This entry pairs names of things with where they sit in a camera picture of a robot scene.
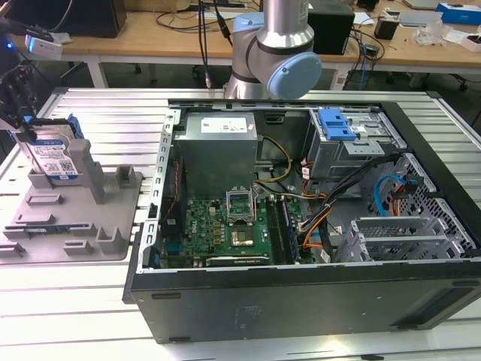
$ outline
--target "yellow wire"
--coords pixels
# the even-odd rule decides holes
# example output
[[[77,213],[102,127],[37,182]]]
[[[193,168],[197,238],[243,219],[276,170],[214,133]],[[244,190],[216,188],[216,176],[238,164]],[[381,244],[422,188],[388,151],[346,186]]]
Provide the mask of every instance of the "yellow wire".
[[[264,182],[277,182],[277,181],[281,181],[282,179],[284,179],[285,177],[287,177],[289,175],[289,173],[291,172],[291,168],[292,168],[292,159],[291,157],[289,156],[289,154],[287,153],[287,151],[284,149],[284,147],[282,145],[280,145],[279,143],[277,143],[273,138],[271,137],[268,137],[267,135],[264,135],[264,138],[268,139],[269,141],[271,141],[272,143],[274,143],[283,153],[284,155],[286,156],[287,158],[287,162],[289,163],[289,165],[287,166],[287,169],[286,169],[286,172],[284,174],[281,174],[280,176],[278,177],[274,177],[274,178],[266,178],[266,179],[256,179],[254,180],[255,183],[264,183]]]

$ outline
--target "ram slot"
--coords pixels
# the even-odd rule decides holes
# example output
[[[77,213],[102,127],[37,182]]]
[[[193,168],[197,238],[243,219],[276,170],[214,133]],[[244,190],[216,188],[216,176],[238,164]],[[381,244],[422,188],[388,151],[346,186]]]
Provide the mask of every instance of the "ram slot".
[[[277,215],[277,209],[274,202],[267,200],[265,203],[267,211],[269,236],[271,238],[272,257],[275,265],[286,264],[286,252],[284,251],[281,225]]]

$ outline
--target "label sticker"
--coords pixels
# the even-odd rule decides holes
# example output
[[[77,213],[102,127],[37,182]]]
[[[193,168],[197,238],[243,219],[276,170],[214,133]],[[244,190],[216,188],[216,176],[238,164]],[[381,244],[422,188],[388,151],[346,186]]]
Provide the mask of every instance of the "label sticker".
[[[298,21],[302,22],[309,16],[309,0],[300,0]]]
[[[303,179],[309,180],[309,179],[310,179],[309,173],[310,173],[309,168],[306,168],[306,167],[303,167],[303,168],[302,168],[302,177],[303,177]]]
[[[65,155],[66,146],[60,139],[38,139],[29,145],[42,170],[49,177],[72,179],[78,171],[69,156]]]
[[[343,235],[343,227],[342,226],[334,227],[334,231],[330,232],[329,235]]]
[[[246,118],[204,118],[201,133],[247,133]]]
[[[47,233],[45,228],[28,228],[26,231],[30,233]]]
[[[321,258],[324,262],[326,263],[331,263],[331,257],[328,255],[328,253],[323,249],[321,249]]]
[[[354,133],[366,132],[366,128],[363,126],[351,126],[351,130]]]

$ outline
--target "computer case side panel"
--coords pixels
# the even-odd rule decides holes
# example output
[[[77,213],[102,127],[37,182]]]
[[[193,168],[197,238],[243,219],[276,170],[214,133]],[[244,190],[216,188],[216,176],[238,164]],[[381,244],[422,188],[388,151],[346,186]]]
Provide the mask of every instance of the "computer case side panel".
[[[430,329],[481,296],[477,262],[135,275],[158,343]]]

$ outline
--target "white box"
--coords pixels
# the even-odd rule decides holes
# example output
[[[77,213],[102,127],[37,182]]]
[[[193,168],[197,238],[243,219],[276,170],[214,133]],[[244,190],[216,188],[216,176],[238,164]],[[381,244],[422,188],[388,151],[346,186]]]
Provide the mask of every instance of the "white box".
[[[50,41],[34,38],[30,35],[25,36],[25,46],[29,53],[43,56],[44,58],[60,60],[62,57],[62,45]]]
[[[465,47],[469,51],[473,51],[475,53],[481,53],[481,44],[476,43],[470,39],[477,39],[479,38],[479,35],[468,35],[466,38],[461,40],[461,43],[459,43],[462,47]]]

